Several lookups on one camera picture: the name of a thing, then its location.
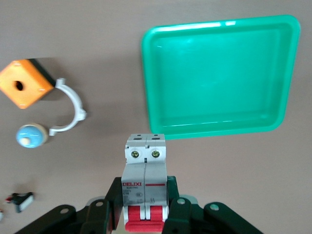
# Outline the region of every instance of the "white curved bracket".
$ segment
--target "white curved bracket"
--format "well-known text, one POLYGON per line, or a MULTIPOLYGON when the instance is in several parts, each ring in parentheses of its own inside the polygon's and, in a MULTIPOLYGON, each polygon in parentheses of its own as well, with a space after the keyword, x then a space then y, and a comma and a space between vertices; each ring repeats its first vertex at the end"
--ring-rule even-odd
POLYGON ((64 132, 69 129, 72 129, 78 121, 86 119, 86 111, 82 108, 82 102, 78 94, 70 87, 65 85, 66 79, 58 78, 55 87, 62 90, 73 102, 74 109, 75 109, 75 116, 73 121, 65 126, 53 126, 49 130, 49 135, 54 136, 57 132, 64 132))

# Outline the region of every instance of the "blue round object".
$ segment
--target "blue round object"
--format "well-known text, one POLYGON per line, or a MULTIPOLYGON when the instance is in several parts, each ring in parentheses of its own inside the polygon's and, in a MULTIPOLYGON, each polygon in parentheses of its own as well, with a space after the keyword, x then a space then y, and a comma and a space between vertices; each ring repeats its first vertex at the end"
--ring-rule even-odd
POLYGON ((46 134, 41 126, 24 125, 16 133, 16 140, 23 147, 36 148, 45 142, 46 134))

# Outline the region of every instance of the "green plastic tray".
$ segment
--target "green plastic tray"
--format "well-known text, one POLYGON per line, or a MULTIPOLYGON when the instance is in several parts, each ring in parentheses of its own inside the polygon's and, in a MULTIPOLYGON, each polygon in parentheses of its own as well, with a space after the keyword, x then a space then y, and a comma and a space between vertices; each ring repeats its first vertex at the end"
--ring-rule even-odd
POLYGON ((152 133, 177 139, 278 127, 299 34, 293 16, 150 29, 142 57, 152 133))

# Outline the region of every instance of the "orange box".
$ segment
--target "orange box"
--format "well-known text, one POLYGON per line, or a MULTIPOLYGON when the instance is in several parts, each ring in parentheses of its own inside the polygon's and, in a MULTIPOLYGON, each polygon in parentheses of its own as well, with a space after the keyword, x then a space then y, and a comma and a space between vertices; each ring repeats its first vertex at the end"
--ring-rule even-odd
POLYGON ((53 80, 35 59, 11 62, 0 73, 0 90, 26 109, 54 88, 53 80))

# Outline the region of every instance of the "gray background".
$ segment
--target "gray background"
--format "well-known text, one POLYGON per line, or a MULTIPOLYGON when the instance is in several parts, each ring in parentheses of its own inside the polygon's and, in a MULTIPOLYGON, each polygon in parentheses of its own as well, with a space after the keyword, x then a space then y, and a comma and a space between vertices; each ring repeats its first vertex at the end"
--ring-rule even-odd
MULTIPOLYGON (((29 122, 50 127, 73 117, 53 90, 26 110, 0 92, 0 233, 13 233, 60 204, 77 210, 105 195, 121 176, 131 133, 148 133, 140 41, 164 24, 291 14, 302 33, 283 124, 266 133, 167 141, 167 169, 201 206, 220 201, 264 233, 312 232, 312 1, 54 0, 0 2, 0 70, 15 59, 42 58, 81 96, 88 118, 36 149, 15 141, 29 122), (32 191, 21 214, 2 204, 32 191)), ((118 233, 124 232, 120 223, 118 233)))

